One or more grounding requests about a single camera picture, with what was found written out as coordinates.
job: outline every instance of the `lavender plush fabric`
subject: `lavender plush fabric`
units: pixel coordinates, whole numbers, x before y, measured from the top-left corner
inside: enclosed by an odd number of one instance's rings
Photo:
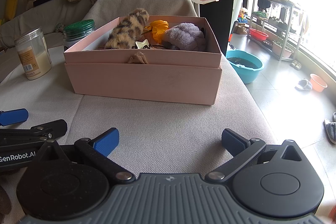
[[[168,29],[162,38],[182,51],[205,51],[205,38],[200,29],[192,23],[181,23]]]

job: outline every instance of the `plastic jar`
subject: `plastic jar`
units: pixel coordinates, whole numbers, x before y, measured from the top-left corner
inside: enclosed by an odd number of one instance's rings
[[[40,26],[22,34],[14,44],[28,80],[37,79],[52,68]]]
[[[79,40],[88,36],[95,30],[95,21],[93,19],[83,20],[66,26],[64,33],[64,51],[75,45]]]

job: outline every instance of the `metal bolt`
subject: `metal bolt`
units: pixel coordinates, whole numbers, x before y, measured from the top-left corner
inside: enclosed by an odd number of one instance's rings
[[[119,172],[115,175],[115,177],[119,180],[130,180],[133,175],[130,172]]]
[[[221,180],[225,177],[225,175],[221,172],[210,172],[208,174],[208,177],[211,178],[212,180]]]

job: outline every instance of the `yellow flower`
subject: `yellow flower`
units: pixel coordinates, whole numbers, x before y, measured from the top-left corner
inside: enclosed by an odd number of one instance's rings
[[[164,20],[156,20],[145,27],[146,30],[152,30],[153,39],[156,43],[161,44],[162,36],[169,29],[169,24]]]

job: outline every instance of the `turquoise plastic basin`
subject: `turquoise plastic basin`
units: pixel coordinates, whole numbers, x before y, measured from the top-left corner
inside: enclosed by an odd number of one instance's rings
[[[264,68],[264,63],[258,57],[245,51],[241,50],[227,51],[226,58],[229,57],[244,58],[258,67],[258,69],[247,68],[244,65],[236,65],[229,61],[231,66],[238,73],[239,77],[241,78],[244,84],[253,82],[257,78],[259,72]]]

